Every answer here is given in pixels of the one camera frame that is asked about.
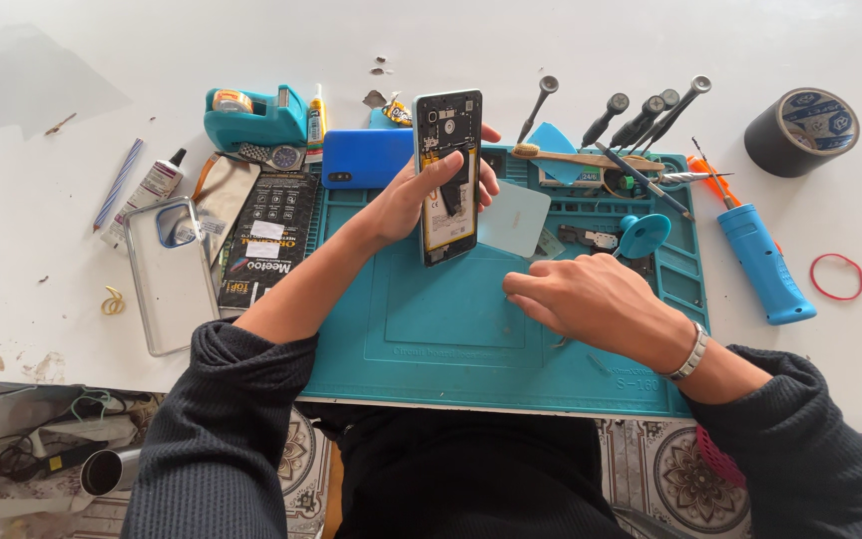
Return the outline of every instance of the clear phone case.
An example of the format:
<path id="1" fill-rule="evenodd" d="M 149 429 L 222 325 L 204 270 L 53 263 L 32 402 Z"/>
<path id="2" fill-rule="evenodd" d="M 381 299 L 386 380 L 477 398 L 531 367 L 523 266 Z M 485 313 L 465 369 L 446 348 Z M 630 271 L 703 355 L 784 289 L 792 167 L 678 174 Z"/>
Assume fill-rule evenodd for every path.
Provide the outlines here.
<path id="1" fill-rule="evenodd" d="M 192 217 L 193 237 L 175 238 L 181 216 Z M 219 317 L 195 205 L 176 197 L 134 209 L 125 215 L 125 229 L 149 353 L 189 348 L 195 328 Z"/>

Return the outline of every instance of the black duct tape roll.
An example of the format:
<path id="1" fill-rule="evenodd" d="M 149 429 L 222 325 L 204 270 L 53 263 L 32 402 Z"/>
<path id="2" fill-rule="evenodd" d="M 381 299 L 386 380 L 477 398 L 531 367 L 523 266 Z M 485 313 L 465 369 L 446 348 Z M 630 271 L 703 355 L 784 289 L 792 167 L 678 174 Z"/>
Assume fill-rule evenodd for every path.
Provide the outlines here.
<path id="1" fill-rule="evenodd" d="M 796 178 L 848 152 L 859 137 L 856 114 L 844 100 L 825 90 L 797 88 L 747 126 L 743 144 L 764 171 Z"/>

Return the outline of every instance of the sweater sleeve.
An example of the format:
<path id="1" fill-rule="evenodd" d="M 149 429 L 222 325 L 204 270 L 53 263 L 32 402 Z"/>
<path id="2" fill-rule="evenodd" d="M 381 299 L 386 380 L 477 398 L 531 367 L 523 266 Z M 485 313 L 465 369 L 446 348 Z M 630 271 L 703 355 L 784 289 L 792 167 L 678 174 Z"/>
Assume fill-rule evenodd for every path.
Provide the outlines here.
<path id="1" fill-rule="evenodd" d="M 755 537 L 862 537 L 862 436 L 820 371 L 794 354 L 728 348 L 773 380 L 732 403 L 688 404 L 746 475 Z"/>
<path id="2" fill-rule="evenodd" d="M 192 337 L 142 447 L 124 538 L 287 536 L 278 465 L 318 336 L 273 344 L 230 322 Z"/>

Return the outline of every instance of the tape dispenser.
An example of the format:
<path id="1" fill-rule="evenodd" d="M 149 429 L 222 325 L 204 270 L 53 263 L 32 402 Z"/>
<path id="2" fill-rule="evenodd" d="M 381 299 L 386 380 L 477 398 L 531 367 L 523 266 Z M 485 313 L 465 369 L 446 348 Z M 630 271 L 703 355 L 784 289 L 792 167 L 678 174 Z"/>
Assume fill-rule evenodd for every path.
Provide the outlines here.
<path id="1" fill-rule="evenodd" d="M 212 88 L 205 94 L 205 132 L 222 152 L 237 152 L 242 142 L 304 145 L 307 104 L 287 84 L 272 96 Z"/>

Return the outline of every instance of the red plastic basket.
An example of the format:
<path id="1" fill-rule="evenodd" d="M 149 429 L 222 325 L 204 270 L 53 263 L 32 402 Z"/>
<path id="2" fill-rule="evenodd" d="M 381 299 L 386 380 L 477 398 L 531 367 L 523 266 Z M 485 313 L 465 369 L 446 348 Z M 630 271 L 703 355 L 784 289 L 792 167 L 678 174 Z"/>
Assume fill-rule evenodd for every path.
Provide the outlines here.
<path id="1" fill-rule="evenodd" d="M 721 451 L 701 425 L 697 425 L 697 447 L 700 448 L 701 456 L 715 474 L 740 488 L 746 488 L 747 478 L 736 467 L 734 458 Z"/>

